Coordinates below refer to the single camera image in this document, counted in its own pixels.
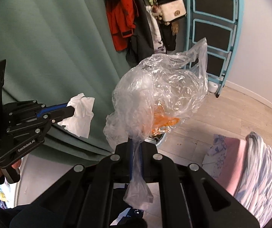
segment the green curtain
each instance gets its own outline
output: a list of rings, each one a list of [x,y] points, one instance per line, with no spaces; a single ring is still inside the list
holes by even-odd
[[[55,126],[45,146],[87,160],[112,152],[103,127],[113,112],[111,93],[129,65],[114,49],[104,0],[0,0],[2,59],[4,103],[36,99],[50,106],[82,92],[95,98],[88,139]],[[45,146],[41,155],[51,153]]]

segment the handbag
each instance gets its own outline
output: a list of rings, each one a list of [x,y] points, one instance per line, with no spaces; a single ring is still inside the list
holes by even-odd
[[[158,6],[162,22],[166,25],[186,16],[187,11],[183,0],[154,0]]]

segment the paper scrap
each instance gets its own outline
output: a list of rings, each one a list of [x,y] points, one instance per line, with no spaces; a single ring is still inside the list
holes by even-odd
[[[72,117],[65,118],[58,125],[65,126],[64,129],[78,137],[88,138],[91,120],[94,116],[92,112],[95,98],[85,97],[83,93],[72,97],[67,106],[75,108]]]

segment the plastic bag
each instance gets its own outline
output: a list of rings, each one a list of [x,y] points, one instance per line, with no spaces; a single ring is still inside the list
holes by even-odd
[[[190,69],[185,65],[198,63]],[[154,54],[129,70],[113,92],[115,111],[107,116],[104,134],[109,144],[133,141],[133,171],[124,200],[145,210],[153,196],[142,177],[139,145],[146,137],[171,132],[202,104],[208,93],[207,41],[176,55]]]

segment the blue shelf frame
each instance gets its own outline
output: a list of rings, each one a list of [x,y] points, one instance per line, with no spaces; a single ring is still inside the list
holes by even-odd
[[[214,15],[214,14],[211,14],[211,13],[198,11],[198,10],[196,10],[195,0],[192,0],[192,1],[193,1],[193,13],[198,13],[198,14],[202,14],[202,15],[211,16],[211,17],[214,17],[216,19],[227,21],[229,23],[235,23],[235,21],[236,21],[236,17],[235,17],[236,16],[236,0],[233,0],[233,18],[232,18],[232,20],[229,20],[227,18],[223,18],[223,17],[217,16],[217,15]]]
[[[225,30],[230,31],[229,43],[228,43],[228,48],[227,48],[227,50],[223,50],[223,49],[216,48],[216,47],[214,47],[214,46],[208,45],[208,48],[211,48],[211,49],[219,50],[219,51],[224,52],[224,53],[229,53],[229,52],[230,52],[231,43],[232,43],[232,35],[233,35],[233,29],[232,29],[232,28],[229,28],[229,27],[226,27],[226,26],[223,26],[223,25],[220,25],[220,24],[211,22],[211,21],[206,21],[206,20],[201,20],[201,19],[194,19],[194,20],[193,20],[193,28],[192,28],[192,29],[193,29],[193,30],[192,30],[192,43],[194,43],[194,44],[197,43],[197,41],[195,41],[195,23],[196,23],[196,22],[200,22],[200,23],[205,23],[205,24],[217,26],[217,27],[220,27],[220,28],[223,28],[223,29],[225,29]]]
[[[239,38],[240,38],[240,34],[241,34],[241,29],[242,29],[244,0],[233,0],[233,1],[234,1],[233,2],[233,4],[234,4],[234,7],[233,7],[234,18],[231,21],[226,18],[215,16],[213,14],[197,11],[195,9],[196,8],[195,0],[186,0],[186,8],[187,8],[187,33],[186,33],[186,44],[185,44],[186,50],[190,49],[192,46],[192,45],[190,45],[190,41],[192,44],[196,43],[194,40],[194,38],[195,38],[195,22],[196,21],[211,24],[214,26],[219,26],[223,29],[230,31],[230,40],[229,40],[229,44],[228,44],[228,49],[226,51],[223,49],[218,49],[216,47],[208,45],[208,49],[209,48],[214,49],[214,51],[220,52],[222,55],[223,54],[227,55],[226,57],[224,57],[219,54],[209,52],[209,54],[211,54],[211,55],[215,55],[217,57],[224,59],[223,67],[222,67],[221,74],[219,77],[212,75],[212,74],[208,74],[209,81],[219,84],[219,89],[216,92],[216,97],[218,97],[220,95],[220,93],[222,92],[222,89],[225,86],[225,83],[227,81],[228,75],[230,73],[230,70],[231,70],[231,67],[232,67],[232,64],[234,61],[234,57],[236,55],[237,46],[239,43]],[[196,19],[196,18],[194,19],[193,15],[195,15],[195,14],[201,14],[201,15],[205,16],[205,19]],[[219,22],[218,23],[211,22],[211,21],[209,21],[209,18],[214,18],[214,21],[216,19],[217,22],[218,21]],[[222,25],[222,21],[224,24],[229,22],[232,25],[232,28],[227,27],[227,26],[229,26],[228,24],[227,24],[227,26]]]

